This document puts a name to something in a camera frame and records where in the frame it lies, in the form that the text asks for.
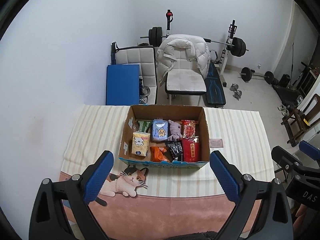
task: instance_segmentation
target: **shoe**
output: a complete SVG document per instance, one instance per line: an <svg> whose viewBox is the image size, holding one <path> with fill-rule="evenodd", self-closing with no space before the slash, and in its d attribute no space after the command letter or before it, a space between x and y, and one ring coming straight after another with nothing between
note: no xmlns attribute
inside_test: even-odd
<svg viewBox="0 0 320 240"><path fill-rule="evenodd" d="M283 116L288 116L289 115L288 109L283 110L281 113L282 113Z"/></svg>
<svg viewBox="0 0 320 240"><path fill-rule="evenodd" d="M284 105L280 105L280 106L278 106L278 110L279 111L283 111L283 110L285 110L286 108L285 108L285 106Z"/></svg>

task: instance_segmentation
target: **blue package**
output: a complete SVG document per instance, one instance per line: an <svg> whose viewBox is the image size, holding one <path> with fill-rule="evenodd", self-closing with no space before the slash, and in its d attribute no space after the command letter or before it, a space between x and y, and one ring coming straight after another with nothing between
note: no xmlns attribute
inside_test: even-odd
<svg viewBox="0 0 320 240"><path fill-rule="evenodd" d="M154 119L152 123L152 140L161 142L168 139L168 122L162 119Z"/></svg>

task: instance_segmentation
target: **green snack bag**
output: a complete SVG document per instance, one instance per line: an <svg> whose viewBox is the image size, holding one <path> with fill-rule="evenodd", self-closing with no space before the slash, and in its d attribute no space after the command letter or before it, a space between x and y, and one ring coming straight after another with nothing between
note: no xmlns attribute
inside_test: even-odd
<svg viewBox="0 0 320 240"><path fill-rule="evenodd" d="M138 132L147 132L150 127L151 121L138 121Z"/></svg>

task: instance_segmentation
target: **cat ear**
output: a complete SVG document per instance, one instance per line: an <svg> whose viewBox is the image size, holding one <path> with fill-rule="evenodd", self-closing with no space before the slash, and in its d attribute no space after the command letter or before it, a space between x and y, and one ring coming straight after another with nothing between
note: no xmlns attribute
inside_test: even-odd
<svg viewBox="0 0 320 240"><path fill-rule="evenodd" d="M148 174L149 169L147 167L140 170L144 176Z"/></svg>

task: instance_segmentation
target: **wooden chair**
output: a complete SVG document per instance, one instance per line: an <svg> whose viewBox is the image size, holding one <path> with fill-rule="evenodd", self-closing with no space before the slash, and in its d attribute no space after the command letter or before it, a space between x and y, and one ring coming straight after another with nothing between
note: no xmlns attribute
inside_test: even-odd
<svg viewBox="0 0 320 240"><path fill-rule="evenodd" d="M316 100L316 105L307 114L304 114L306 110L309 108L309 106L311 105L313 100ZM289 141L287 141L287 143L290 142L291 146L295 147L298 144L295 140L298 139L300 136L302 136L306 131L308 131L310 128L312 128L314 125L316 125L320 121L320 118L318 118L312 124L307 125L304 122L304 119L306 119L306 121L309 122L319 112L320 112L320 96L318 94L314 94L303 111L300 111L297 108L294 108L290 112L289 116L283 117L281 124L285 126L289 136ZM289 124L288 123L289 119L293 119L294 121L291 124ZM290 126L293 125L295 122L297 122L298 124L299 131L296 134L293 134Z"/></svg>

